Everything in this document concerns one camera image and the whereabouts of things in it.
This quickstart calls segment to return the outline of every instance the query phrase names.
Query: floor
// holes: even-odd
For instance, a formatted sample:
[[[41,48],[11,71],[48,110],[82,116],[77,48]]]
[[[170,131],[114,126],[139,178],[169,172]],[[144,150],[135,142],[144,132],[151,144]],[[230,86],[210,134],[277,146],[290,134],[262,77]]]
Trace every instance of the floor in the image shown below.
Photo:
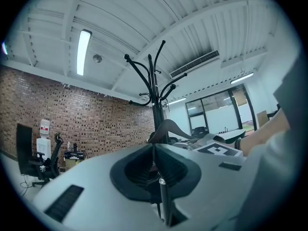
[[[40,180],[29,175],[21,175],[18,162],[8,158],[2,153],[0,153],[0,159],[4,169],[6,170],[6,174],[17,193],[31,202],[41,188],[41,186],[32,187],[32,182]]]

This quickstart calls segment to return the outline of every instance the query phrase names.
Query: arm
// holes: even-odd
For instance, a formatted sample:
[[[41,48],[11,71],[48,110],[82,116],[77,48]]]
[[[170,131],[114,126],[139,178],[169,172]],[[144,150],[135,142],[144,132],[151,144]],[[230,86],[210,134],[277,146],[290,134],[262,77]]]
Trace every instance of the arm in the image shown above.
[[[290,129],[289,123],[280,109],[276,115],[262,127],[260,127],[253,134],[243,138],[240,143],[240,149],[244,156],[247,156],[251,149],[259,144],[265,144],[266,141],[274,134]],[[234,147],[235,143],[227,144],[227,146]]]

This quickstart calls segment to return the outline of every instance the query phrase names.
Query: glass door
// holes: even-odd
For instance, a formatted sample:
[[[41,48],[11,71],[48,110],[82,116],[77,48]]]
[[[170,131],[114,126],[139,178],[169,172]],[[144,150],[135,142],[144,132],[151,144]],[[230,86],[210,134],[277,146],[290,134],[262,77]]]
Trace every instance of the glass door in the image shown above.
[[[252,134],[257,129],[256,119],[245,87],[240,85],[229,92],[230,99],[236,103],[238,108],[242,127],[246,130],[245,135]]]

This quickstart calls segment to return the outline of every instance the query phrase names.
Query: smoke detector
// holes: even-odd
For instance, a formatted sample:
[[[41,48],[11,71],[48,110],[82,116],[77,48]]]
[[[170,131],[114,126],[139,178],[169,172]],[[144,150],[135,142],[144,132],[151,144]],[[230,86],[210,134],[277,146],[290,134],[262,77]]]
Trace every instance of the smoke detector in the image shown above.
[[[93,56],[93,61],[96,63],[100,63],[102,61],[102,57],[99,54],[95,54]]]

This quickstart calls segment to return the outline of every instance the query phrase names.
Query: ceiling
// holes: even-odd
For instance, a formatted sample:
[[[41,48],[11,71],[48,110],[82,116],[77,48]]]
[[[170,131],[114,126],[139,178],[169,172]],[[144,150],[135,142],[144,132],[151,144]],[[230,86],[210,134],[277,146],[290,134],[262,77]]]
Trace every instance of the ceiling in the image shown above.
[[[254,72],[275,34],[278,6],[272,0],[32,0],[5,40],[3,64],[106,95],[140,102],[147,88],[124,54],[148,65],[157,61],[159,88],[172,71],[212,51],[215,65],[177,83],[169,101],[230,84]],[[79,33],[92,32],[84,76],[77,75]],[[93,55],[103,60],[95,63]]]

